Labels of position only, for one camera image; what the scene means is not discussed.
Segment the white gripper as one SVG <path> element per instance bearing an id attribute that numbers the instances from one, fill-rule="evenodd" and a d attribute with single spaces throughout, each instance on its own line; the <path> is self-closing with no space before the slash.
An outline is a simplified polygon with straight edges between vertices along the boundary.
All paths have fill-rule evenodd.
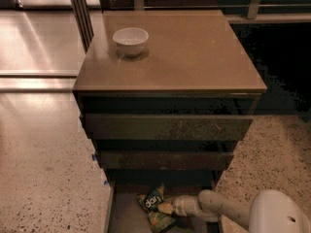
<path id="1" fill-rule="evenodd" d="M 197 216 L 201 212 L 197 197 L 192 195 L 165 197 L 164 202 L 157 205 L 157 209 L 162 213 L 175 213 L 178 216 Z"/>

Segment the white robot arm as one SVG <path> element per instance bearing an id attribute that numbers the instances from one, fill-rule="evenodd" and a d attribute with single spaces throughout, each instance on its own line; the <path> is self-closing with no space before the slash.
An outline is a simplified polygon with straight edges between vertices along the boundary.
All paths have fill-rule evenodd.
<path id="1" fill-rule="evenodd" d="M 195 216 L 206 222 L 226 216 L 249 233 L 311 233 L 308 216 L 291 197 L 274 189 L 259 192 L 250 207 L 206 189 L 195 196 L 166 199 L 157 208 L 168 215 Z"/>

